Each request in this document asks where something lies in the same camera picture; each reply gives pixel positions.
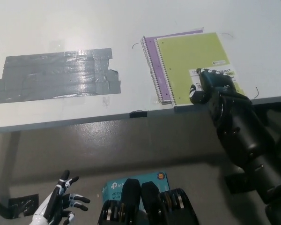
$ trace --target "white robotic hand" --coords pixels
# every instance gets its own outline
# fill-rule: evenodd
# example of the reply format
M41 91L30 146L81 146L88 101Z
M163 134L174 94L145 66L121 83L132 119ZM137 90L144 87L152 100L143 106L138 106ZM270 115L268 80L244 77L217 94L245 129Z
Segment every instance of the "white robotic hand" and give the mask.
M68 179L69 175L68 170L64 171L53 192L34 213L30 225L59 225L62 218L67 218L64 222L64 225L67 225L71 223L75 215L73 212L64 209L76 207L83 211L88 210L86 206L76 201L90 203L90 200L86 197L77 194L65 195L66 190L79 179L79 177Z

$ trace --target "gray duct tape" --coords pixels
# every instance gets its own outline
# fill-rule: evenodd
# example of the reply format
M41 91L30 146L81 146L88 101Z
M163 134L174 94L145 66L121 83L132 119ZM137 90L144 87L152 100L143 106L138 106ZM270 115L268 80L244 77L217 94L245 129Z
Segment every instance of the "gray duct tape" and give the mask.
M0 103L121 93L108 69L111 49L10 56L0 79Z

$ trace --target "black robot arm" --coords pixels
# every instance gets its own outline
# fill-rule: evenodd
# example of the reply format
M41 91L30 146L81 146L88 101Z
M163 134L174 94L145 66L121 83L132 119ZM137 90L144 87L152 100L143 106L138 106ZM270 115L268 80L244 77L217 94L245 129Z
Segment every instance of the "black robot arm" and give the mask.
M265 204L273 225L281 224L281 160L275 142L256 116L251 101L236 92L230 76L197 69L202 90L191 86L193 104L209 104L218 138L228 157L241 167Z

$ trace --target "notebook spiral binding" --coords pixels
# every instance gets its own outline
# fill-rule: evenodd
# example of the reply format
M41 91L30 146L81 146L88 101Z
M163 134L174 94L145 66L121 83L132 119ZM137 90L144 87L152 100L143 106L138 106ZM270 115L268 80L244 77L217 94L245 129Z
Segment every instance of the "notebook spiral binding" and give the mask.
M152 60L151 60L150 54L148 52L148 46L147 46L147 42L146 42L145 36L142 37L140 43L141 43L142 49L144 50L148 66L150 68L150 74L151 74L151 77L152 77L152 80L153 80L153 83L154 83L154 86L155 86L155 90L156 90L156 93L157 93L157 96L158 96L158 101L160 103L162 103L163 102L163 97L162 97L161 89L160 89L160 86L159 86L159 83L158 83L158 79L157 79L155 70L153 68L153 64L152 64Z
M159 58L159 61L161 63L161 67L163 69L163 75L164 75L164 78L165 78L165 82L166 82L168 90L169 90L170 99L172 101L172 104L176 105L175 97L173 95L173 89L170 85L169 77L168 77L167 70L165 68L164 62L163 62L163 58L162 58L162 55L161 55L161 52L160 52L160 49L159 49L159 44L158 44L157 39L155 39L154 42L155 42L155 46L156 46L156 49L157 49L158 58Z

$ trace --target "blue box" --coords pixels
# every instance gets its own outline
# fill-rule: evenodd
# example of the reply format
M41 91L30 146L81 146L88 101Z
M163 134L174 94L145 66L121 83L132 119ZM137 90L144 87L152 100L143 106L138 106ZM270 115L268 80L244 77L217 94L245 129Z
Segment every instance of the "blue box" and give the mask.
M170 189L168 179L165 172L154 172L133 177L126 177L118 180L108 181L102 189L103 203L106 200L121 200L122 188L128 178L138 179L140 185L152 181L158 187L159 192L168 191ZM144 205L140 200L140 210L144 211Z

